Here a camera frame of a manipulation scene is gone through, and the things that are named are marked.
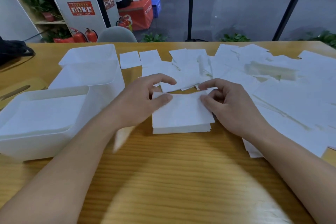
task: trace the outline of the white plastic bin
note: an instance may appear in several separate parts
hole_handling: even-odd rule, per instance
[[[99,95],[88,86],[72,87],[54,90],[37,90],[24,92],[16,96],[0,112],[0,131],[3,125],[18,111],[23,101],[53,99],[59,97],[86,95],[75,123],[64,131],[57,133],[45,132],[44,128],[29,133],[17,135],[0,134],[0,153],[15,159],[25,161],[31,159],[49,158],[55,156],[79,132],[79,130],[101,110],[101,103],[97,101]]]
[[[70,64],[103,62],[106,60],[118,60],[114,44],[72,48],[68,50],[58,64],[64,68],[66,65]]]
[[[88,85],[100,95],[107,106],[124,88],[125,83],[116,60],[101,63],[78,63],[65,66],[49,89]]]

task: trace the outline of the gray chair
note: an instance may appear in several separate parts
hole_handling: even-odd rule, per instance
[[[114,26],[105,29],[97,40],[98,43],[137,43],[137,39],[127,28]]]

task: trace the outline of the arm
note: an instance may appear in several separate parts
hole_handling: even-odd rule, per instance
[[[336,219],[336,168],[271,127],[239,84],[213,79],[200,90],[218,87],[203,104],[230,132],[252,143],[280,174],[317,223]]]
[[[70,143],[0,210],[0,223],[76,223],[103,151],[120,128],[143,122],[171,95],[150,100],[162,74],[139,78],[90,120]]]

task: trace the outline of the warning poster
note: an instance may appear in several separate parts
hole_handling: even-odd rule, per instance
[[[68,2],[73,16],[95,15],[91,1]]]
[[[103,0],[105,9],[110,9],[111,7],[114,7],[114,0]]]

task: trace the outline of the wooden shelf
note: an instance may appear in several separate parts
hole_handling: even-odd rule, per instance
[[[34,22],[35,25],[55,25],[55,24],[66,24],[65,21],[53,21],[53,22],[49,22],[49,21],[38,21],[38,22]]]

